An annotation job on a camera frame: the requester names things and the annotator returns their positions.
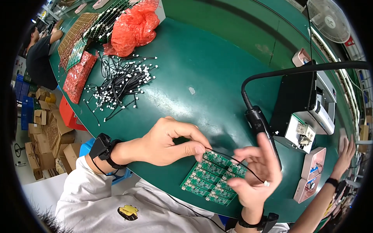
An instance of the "cartoon print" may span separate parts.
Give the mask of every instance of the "cartoon print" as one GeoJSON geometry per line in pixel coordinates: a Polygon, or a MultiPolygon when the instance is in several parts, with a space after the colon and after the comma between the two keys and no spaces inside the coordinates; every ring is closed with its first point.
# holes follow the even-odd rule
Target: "cartoon print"
{"type": "Polygon", "coordinates": [[[139,210],[136,207],[133,207],[131,205],[125,205],[124,207],[118,208],[119,215],[128,221],[133,221],[133,220],[138,219],[137,217],[138,211],[139,210]]]}

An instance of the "dark hair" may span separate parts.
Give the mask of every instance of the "dark hair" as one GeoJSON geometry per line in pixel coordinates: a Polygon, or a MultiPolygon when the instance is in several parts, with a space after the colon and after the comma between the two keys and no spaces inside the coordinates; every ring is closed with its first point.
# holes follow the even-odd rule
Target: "dark hair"
{"type": "Polygon", "coordinates": [[[52,233],[73,233],[72,229],[66,228],[61,222],[54,216],[54,214],[47,210],[45,213],[39,212],[39,209],[34,209],[38,218],[45,224],[45,226],[52,233]]]}
{"type": "Polygon", "coordinates": [[[25,34],[25,39],[23,41],[23,46],[24,48],[27,48],[28,45],[30,44],[31,42],[31,34],[34,33],[36,30],[36,24],[32,24],[30,26],[30,29],[27,31],[27,33],[25,34]]]}

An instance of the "pcb panel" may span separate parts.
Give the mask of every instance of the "pcb panel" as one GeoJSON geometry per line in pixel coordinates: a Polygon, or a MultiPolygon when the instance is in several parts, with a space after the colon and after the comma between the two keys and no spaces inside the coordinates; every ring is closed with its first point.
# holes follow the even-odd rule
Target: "pcb panel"
{"type": "Polygon", "coordinates": [[[207,201],[228,205],[236,197],[227,184],[232,177],[244,177],[246,169],[212,151],[203,154],[201,162],[196,162],[180,184],[183,190],[192,192],[207,201]]]}

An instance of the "black soldering iron cable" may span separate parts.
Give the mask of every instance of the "black soldering iron cable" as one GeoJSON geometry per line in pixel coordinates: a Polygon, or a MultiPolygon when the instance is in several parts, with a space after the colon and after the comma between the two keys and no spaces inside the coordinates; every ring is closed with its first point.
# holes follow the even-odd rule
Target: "black soldering iron cable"
{"type": "Polygon", "coordinates": [[[241,94],[242,98],[244,99],[245,105],[248,110],[252,110],[253,106],[250,103],[249,97],[245,91],[245,87],[248,82],[259,79],[259,78],[266,78],[266,77],[273,77],[273,76],[280,76],[280,75],[290,75],[295,73],[305,73],[305,72],[313,72],[313,71],[320,71],[320,70],[338,70],[338,69],[365,69],[369,70],[370,66],[367,62],[362,61],[345,61],[345,62],[330,62],[330,63],[322,63],[322,64],[315,64],[310,66],[300,66],[285,70],[276,70],[267,73],[260,73],[257,75],[252,75],[244,80],[241,85],[241,94]]]}

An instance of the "white t-shirt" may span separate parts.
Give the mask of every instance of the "white t-shirt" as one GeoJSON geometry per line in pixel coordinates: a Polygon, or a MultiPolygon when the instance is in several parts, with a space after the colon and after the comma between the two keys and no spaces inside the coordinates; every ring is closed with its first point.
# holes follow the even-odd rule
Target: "white t-shirt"
{"type": "MultiPolygon", "coordinates": [[[[143,179],[123,195],[112,196],[112,179],[94,173],[85,157],[78,158],[76,169],[66,178],[57,203],[56,217],[61,224],[74,232],[222,232],[211,220],[196,216],[143,179]]],[[[214,215],[174,199],[208,218],[214,215]]],[[[287,224],[280,223],[270,233],[287,232],[288,229],[287,224]]]]}

